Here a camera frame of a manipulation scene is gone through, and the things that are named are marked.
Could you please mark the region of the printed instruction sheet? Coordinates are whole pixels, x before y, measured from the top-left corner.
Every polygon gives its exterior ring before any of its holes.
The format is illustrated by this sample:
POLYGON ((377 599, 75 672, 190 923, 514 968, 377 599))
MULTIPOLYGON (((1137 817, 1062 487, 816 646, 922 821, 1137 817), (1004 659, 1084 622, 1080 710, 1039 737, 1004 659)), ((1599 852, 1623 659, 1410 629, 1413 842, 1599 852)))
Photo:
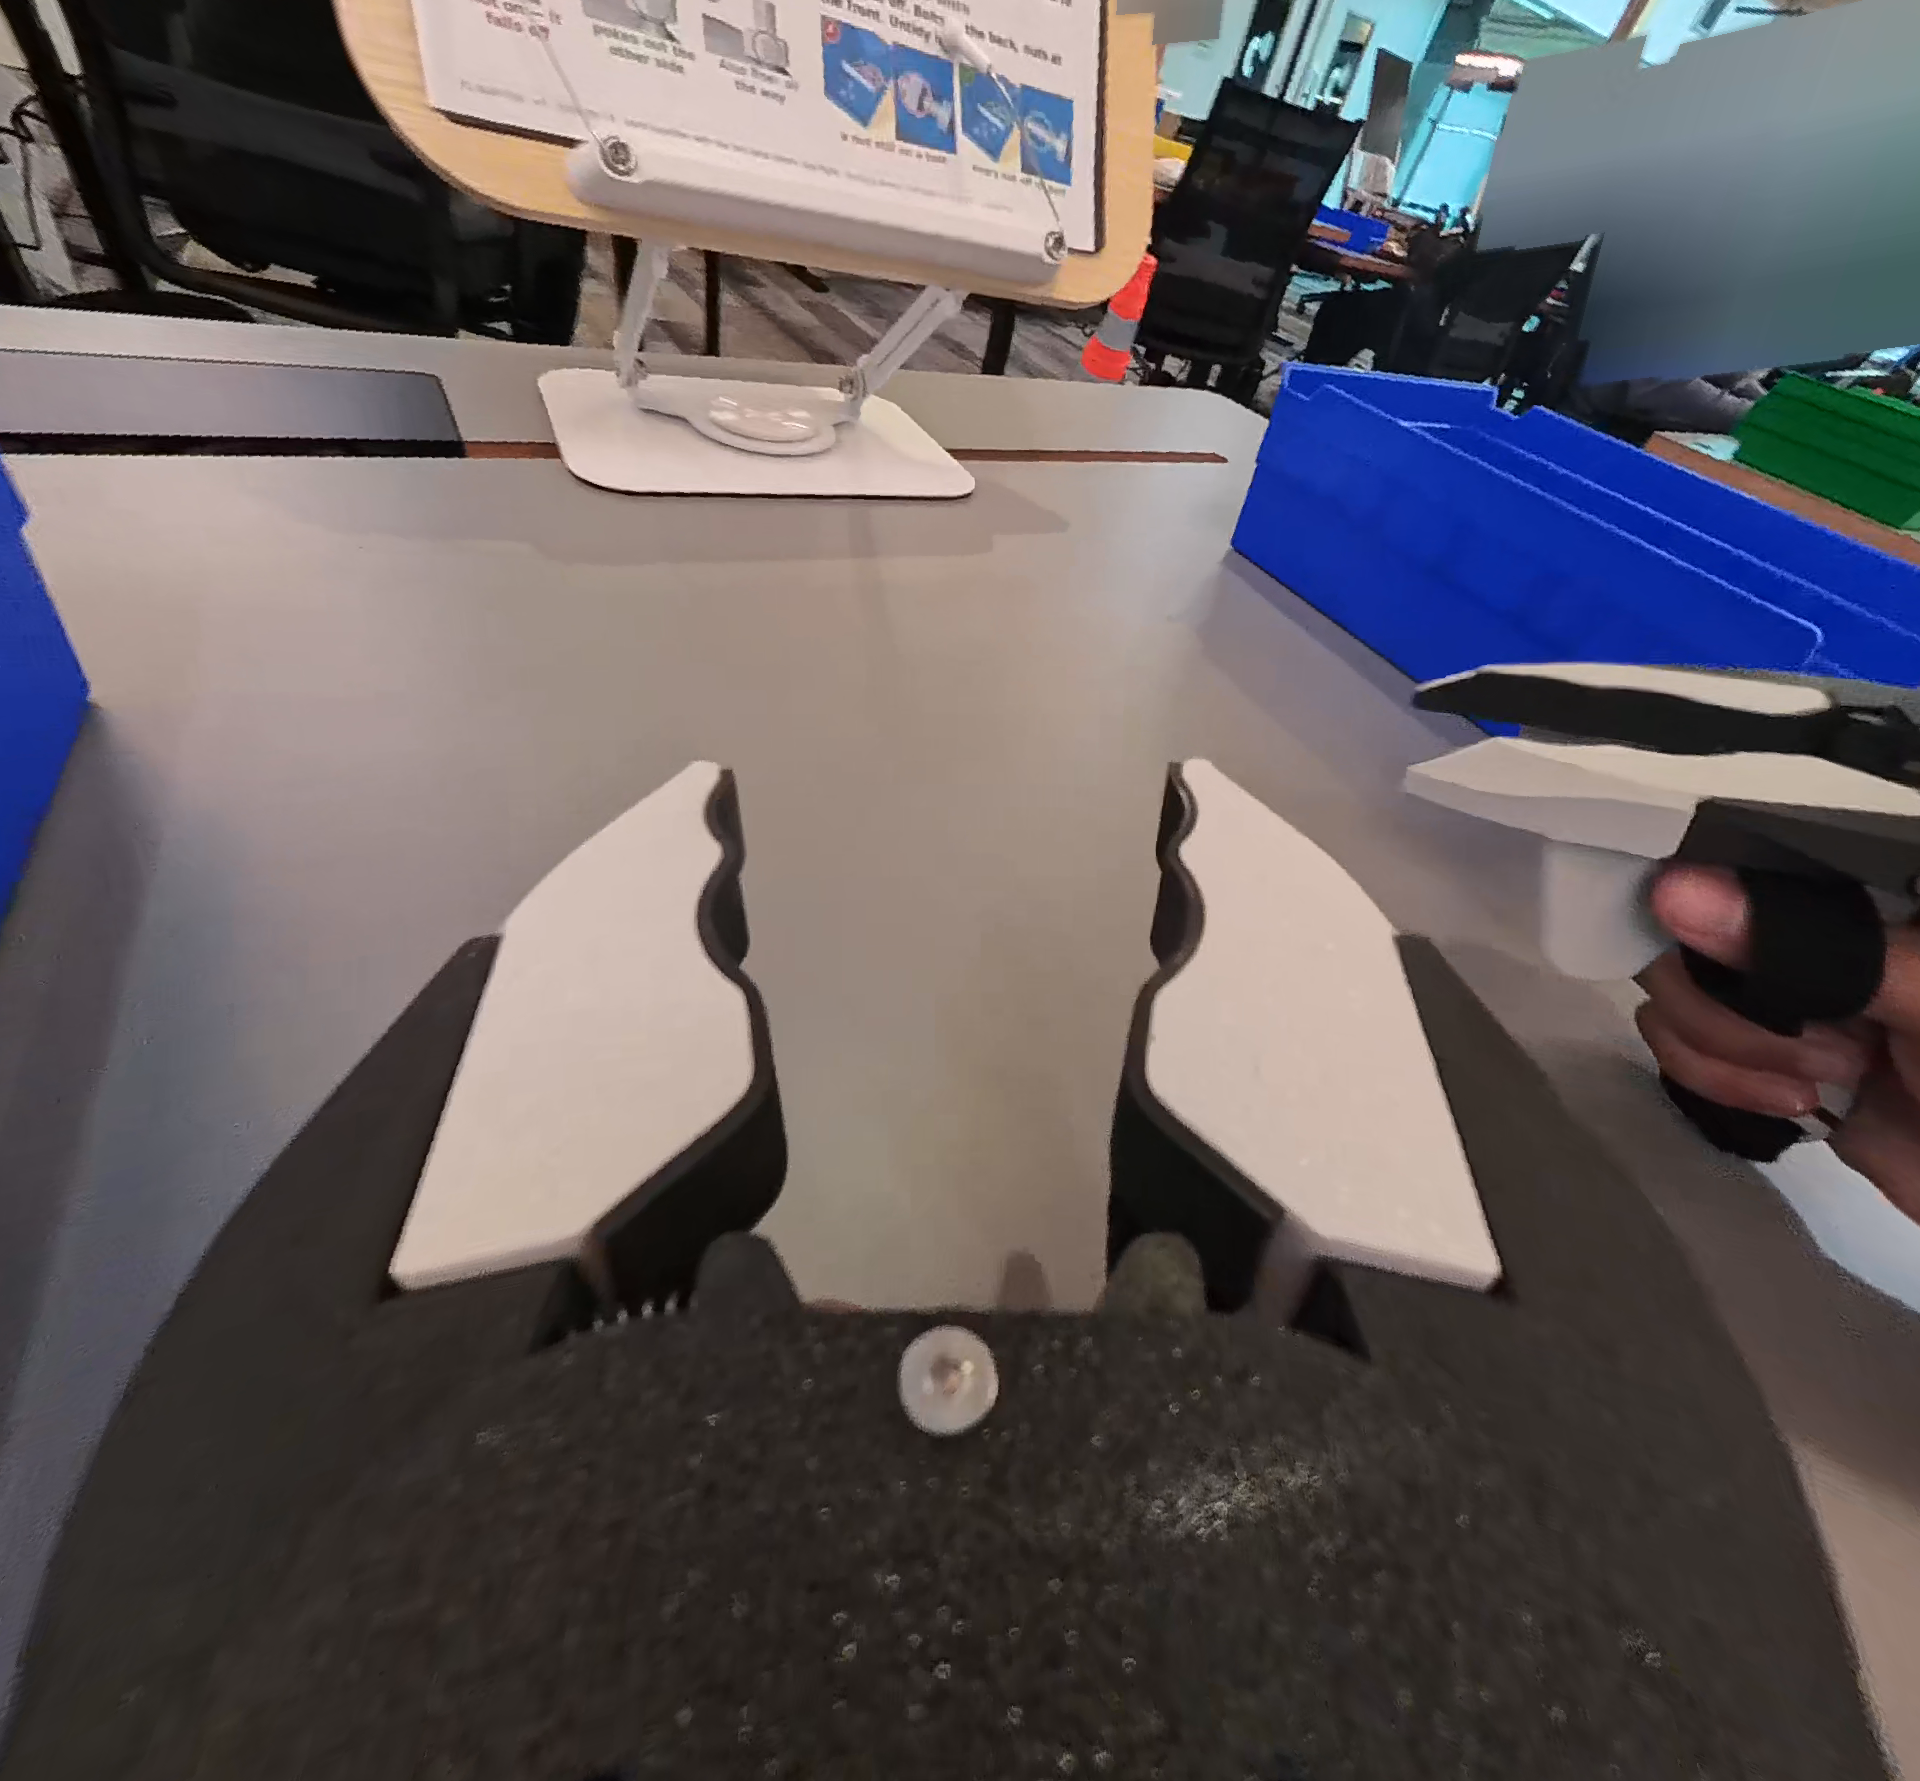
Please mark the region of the printed instruction sheet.
POLYGON ((411 0, 426 101, 767 200, 1012 212, 1097 250, 1107 0, 411 0))

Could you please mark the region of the person's right hand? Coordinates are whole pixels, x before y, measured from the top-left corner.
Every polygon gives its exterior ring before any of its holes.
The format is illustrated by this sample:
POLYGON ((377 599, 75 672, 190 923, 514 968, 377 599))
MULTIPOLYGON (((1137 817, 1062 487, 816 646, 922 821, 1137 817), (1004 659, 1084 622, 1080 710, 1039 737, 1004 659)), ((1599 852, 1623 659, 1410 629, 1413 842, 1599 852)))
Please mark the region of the person's right hand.
POLYGON ((1910 1221, 1918 1218, 1918 931, 1887 934, 1880 993, 1841 1023, 1781 1036, 1713 1002, 1687 972, 1693 950, 1742 967, 1749 908, 1726 871, 1669 866, 1652 914, 1676 940, 1639 976, 1638 1025, 1657 1070, 1694 1095, 1759 1116, 1809 1116, 1826 1089, 1849 1095, 1827 1133, 1839 1159, 1910 1221))

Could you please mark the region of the blue bin with black divider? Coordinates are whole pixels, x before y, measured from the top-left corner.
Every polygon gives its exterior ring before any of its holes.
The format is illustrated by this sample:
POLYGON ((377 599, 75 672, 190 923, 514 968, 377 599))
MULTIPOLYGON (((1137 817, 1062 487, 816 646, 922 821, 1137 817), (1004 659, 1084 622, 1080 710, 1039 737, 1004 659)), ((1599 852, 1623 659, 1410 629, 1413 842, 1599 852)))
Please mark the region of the blue bin with black divider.
POLYGON ((29 509, 2 475, 2 914, 90 705, 89 680, 26 541, 29 509))

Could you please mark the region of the black office chair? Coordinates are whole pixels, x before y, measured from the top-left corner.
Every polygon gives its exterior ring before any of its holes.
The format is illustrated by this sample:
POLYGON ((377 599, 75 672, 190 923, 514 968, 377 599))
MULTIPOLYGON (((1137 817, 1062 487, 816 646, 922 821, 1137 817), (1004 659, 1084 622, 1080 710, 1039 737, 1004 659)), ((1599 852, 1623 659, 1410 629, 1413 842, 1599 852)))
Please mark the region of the black office chair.
POLYGON ((1157 208, 1159 267, 1134 336, 1147 385, 1251 402, 1309 228, 1360 124, 1223 82, 1157 208))
POLYGON ((267 278, 242 303, 346 327, 573 341, 577 229, 448 185, 396 136, 333 0, 56 0, 77 41, 89 145, 118 238, 185 288, 147 209, 197 250, 267 278))

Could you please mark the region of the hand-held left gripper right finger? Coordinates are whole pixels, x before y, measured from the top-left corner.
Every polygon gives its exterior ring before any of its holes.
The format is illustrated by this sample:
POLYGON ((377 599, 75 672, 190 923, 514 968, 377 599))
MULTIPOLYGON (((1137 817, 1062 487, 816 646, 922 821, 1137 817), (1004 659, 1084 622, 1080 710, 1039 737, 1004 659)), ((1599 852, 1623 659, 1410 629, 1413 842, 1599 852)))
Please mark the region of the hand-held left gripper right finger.
POLYGON ((1408 941, 1307 834, 1203 757, 1169 764, 1154 971, 1109 1133, 1107 1271, 1188 1246, 1212 1313, 1332 1322, 1349 1271, 1474 1295, 1503 1267, 1408 941))

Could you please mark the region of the green plastic bin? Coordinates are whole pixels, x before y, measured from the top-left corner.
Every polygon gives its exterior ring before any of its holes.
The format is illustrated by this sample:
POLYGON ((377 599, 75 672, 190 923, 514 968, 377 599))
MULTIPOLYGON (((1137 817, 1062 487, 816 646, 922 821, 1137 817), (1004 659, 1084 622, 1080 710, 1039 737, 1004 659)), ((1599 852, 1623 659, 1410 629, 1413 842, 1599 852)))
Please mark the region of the green plastic bin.
POLYGON ((1736 462, 1859 517, 1918 531, 1918 408, 1789 374, 1733 428, 1736 462))

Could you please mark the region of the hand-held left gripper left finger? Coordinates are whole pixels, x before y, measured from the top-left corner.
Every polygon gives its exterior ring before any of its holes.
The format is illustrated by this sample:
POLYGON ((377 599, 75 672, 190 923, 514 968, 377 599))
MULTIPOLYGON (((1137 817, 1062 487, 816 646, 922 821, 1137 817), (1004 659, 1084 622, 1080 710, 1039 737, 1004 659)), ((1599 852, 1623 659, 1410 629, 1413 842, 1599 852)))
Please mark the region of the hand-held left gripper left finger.
POLYGON ((787 1175, 746 974, 733 770, 692 762, 517 903, 388 1267, 407 1295, 571 1271, 601 1313, 694 1304, 787 1175))

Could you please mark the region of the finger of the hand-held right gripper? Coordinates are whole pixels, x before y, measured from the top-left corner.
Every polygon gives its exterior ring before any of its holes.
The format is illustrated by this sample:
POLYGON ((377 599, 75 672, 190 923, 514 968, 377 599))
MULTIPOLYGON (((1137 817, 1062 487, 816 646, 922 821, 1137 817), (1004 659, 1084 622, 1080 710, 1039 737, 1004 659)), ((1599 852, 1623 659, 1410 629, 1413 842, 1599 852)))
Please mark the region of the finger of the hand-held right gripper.
POLYGON ((1812 807, 1827 766, 1762 754, 1663 756, 1610 744, 1486 738, 1416 764, 1404 787, 1541 843, 1547 963, 1588 983, 1639 976, 1667 950, 1648 903, 1705 800, 1812 807))
POLYGON ((1665 664, 1488 664, 1419 686, 1422 712, 1663 756, 1878 762, 1881 712, 1812 682, 1665 664))

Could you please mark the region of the orange traffic cone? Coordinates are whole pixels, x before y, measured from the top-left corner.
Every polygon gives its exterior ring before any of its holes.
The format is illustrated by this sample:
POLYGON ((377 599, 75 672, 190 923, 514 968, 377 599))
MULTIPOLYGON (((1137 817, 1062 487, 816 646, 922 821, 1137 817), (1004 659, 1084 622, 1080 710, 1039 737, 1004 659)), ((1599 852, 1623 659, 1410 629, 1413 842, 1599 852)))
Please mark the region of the orange traffic cone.
POLYGON ((1104 307, 1080 357, 1080 370, 1086 377, 1105 385, 1118 385, 1127 379, 1157 271, 1159 259, 1148 250, 1104 307))

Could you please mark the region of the blue plastic bin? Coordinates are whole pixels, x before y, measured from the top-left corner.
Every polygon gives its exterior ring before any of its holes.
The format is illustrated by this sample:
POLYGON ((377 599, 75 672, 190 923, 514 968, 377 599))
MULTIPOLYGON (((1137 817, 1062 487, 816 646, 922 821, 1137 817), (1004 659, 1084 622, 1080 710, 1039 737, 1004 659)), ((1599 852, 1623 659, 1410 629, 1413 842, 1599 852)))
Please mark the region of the blue plastic bin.
POLYGON ((1290 364, 1234 550, 1410 680, 1696 664, 1916 689, 1916 562, 1488 385, 1290 364))

